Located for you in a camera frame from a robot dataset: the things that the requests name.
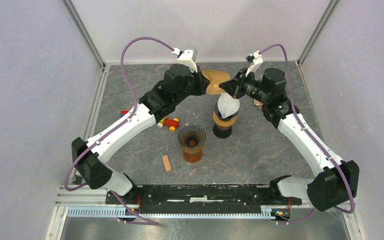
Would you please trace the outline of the brown paper coffee filter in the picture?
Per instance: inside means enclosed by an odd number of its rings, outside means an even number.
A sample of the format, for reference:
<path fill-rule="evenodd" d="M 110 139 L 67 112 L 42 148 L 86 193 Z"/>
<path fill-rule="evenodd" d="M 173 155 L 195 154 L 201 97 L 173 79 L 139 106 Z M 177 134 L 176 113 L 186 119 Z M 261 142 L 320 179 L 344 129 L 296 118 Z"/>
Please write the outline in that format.
<path fill-rule="evenodd" d="M 220 95 L 226 91 L 220 88 L 220 84 L 228 82 L 231 76 L 228 72 L 205 69 L 202 71 L 203 76 L 209 81 L 205 93 L 208 95 Z"/>

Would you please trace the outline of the blue ribbed plastic dripper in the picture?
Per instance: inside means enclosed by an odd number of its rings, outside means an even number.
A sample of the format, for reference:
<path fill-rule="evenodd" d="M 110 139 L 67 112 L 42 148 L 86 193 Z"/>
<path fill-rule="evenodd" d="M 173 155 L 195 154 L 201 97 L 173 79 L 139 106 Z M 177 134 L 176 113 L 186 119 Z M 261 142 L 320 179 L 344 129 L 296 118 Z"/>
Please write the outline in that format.
<path fill-rule="evenodd" d="M 222 113 L 219 105 L 218 104 L 214 105 L 214 113 L 216 114 L 216 116 L 219 119 L 221 119 L 224 122 L 229 121 L 232 118 L 236 117 L 238 114 L 238 110 L 239 110 L 239 108 L 236 108 L 235 111 L 233 111 L 232 109 L 227 109 L 227 110 L 225 110 L 224 113 Z"/>

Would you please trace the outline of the light wooden ring holder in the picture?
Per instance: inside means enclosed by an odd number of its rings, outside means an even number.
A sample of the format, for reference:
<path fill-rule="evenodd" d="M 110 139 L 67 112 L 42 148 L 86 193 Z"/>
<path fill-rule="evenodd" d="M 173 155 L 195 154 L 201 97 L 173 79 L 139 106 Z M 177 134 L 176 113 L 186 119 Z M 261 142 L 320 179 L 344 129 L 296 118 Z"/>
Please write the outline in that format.
<path fill-rule="evenodd" d="M 213 112 L 212 117 L 213 117 L 213 120 L 214 120 L 214 123 L 216 124 L 216 126 L 221 127 L 221 128 L 230 128 L 237 121 L 236 115 L 229 120 L 223 120 L 222 118 L 220 118 L 216 114 L 215 111 Z"/>

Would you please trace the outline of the clear smoky ribbed dripper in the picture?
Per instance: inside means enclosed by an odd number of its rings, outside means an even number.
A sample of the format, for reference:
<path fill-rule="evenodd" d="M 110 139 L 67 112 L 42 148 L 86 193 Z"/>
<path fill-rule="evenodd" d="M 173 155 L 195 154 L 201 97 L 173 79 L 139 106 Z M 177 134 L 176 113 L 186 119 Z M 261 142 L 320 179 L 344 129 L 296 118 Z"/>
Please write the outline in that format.
<path fill-rule="evenodd" d="M 181 147 L 197 149 L 207 139 L 205 129 L 198 123 L 186 123 L 177 132 L 177 140 Z"/>

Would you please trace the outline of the orange glass carafe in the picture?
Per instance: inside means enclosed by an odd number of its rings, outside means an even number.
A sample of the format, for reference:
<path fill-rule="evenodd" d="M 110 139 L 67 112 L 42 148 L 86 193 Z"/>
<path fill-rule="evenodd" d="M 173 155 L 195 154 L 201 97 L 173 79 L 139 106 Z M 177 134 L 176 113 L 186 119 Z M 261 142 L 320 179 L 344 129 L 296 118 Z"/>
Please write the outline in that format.
<path fill-rule="evenodd" d="M 197 163 L 199 162 L 203 157 L 203 152 L 200 151 L 198 153 L 187 153 L 183 152 L 183 158 L 185 161 L 189 163 Z"/>

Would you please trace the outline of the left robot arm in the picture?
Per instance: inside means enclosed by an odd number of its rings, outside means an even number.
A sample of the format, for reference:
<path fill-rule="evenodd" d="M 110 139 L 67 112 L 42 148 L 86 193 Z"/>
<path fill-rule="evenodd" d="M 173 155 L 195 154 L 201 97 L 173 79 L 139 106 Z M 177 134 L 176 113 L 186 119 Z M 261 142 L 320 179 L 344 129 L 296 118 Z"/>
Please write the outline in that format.
<path fill-rule="evenodd" d="M 126 115 L 87 140 L 74 139 L 72 161 L 84 185 L 92 190 L 106 188 L 116 192 L 125 204 L 133 203 L 137 198 L 133 182 L 126 174 L 110 168 L 107 162 L 140 132 L 173 113 L 184 99 L 204 95 L 209 84 L 200 69 L 191 72 L 185 65 L 173 64 Z"/>

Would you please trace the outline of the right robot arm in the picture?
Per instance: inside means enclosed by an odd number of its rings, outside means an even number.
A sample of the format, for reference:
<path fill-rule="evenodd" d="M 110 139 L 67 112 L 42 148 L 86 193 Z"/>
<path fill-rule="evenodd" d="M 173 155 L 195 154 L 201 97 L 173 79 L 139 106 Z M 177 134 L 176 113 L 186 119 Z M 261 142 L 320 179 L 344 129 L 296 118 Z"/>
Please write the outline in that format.
<path fill-rule="evenodd" d="M 291 197 L 309 201 L 324 212 L 349 202 L 345 212 L 353 213 L 360 168 L 355 161 L 345 161 L 334 153 L 309 127 L 287 95 L 288 83 L 288 75 L 278 68 L 266 69 L 261 80 L 242 69 L 219 87 L 235 99 L 248 96 L 261 102 L 266 120 L 292 142 L 313 172 L 313 178 L 286 175 L 272 180 L 268 196 L 273 203 L 282 204 Z"/>

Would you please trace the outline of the orange black coffee filter box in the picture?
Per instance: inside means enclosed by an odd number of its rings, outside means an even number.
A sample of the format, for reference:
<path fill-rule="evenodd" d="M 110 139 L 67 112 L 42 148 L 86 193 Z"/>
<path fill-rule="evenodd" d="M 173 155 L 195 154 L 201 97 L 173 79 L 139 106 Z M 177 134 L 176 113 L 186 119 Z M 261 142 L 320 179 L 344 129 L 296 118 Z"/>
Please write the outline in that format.
<path fill-rule="evenodd" d="M 253 105 L 258 107 L 259 109 L 263 108 L 263 103 L 255 99 L 253 100 Z"/>

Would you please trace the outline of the colourful toy brick car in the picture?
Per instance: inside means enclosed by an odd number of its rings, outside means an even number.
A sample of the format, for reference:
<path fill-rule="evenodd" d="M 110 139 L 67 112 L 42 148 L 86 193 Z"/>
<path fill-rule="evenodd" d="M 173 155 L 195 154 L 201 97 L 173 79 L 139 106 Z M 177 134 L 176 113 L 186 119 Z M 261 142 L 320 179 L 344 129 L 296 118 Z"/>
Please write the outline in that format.
<path fill-rule="evenodd" d="M 176 129 L 180 126 L 180 121 L 176 117 L 175 118 L 164 117 L 157 122 L 157 126 L 159 128 L 163 128 L 164 126 L 166 126 L 171 132 L 175 132 Z"/>

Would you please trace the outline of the blue red toy brick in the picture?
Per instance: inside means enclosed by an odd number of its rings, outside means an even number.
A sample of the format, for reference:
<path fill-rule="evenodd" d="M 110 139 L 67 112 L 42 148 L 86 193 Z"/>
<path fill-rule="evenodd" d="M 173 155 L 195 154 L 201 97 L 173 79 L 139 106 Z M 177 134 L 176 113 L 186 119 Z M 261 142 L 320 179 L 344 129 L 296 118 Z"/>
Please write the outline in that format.
<path fill-rule="evenodd" d="M 125 116 L 125 115 L 128 114 L 128 113 L 129 113 L 128 110 L 122 110 L 122 111 L 120 112 L 120 115 L 123 117 L 123 116 Z"/>

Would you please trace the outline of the small wooden block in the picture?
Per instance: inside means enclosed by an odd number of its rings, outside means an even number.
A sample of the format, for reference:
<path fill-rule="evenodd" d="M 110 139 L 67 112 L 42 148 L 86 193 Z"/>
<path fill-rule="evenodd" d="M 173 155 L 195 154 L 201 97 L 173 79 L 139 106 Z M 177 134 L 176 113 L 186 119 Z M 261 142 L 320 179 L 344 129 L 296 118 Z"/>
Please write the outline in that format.
<path fill-rule="evenodd" d="M 165 171 L 166 172 L 172 171 L 172 167 L 171 167 L 171 163 L 170 163 L 170 159 L 169 159 L 168 155 L 163 155 L 162 161 L 163 161 Z"/>

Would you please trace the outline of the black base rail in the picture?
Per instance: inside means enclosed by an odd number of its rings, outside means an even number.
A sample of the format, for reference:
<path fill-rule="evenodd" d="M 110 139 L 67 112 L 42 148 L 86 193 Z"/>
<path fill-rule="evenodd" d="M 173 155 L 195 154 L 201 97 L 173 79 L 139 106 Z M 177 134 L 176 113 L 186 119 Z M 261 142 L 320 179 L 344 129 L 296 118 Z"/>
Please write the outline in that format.
<path fill-rule="evenodd" d="M 257 214 L 261 206 L 302 204 L 269 184 L 144 184 L 121 199 L 141 214 Z"/>

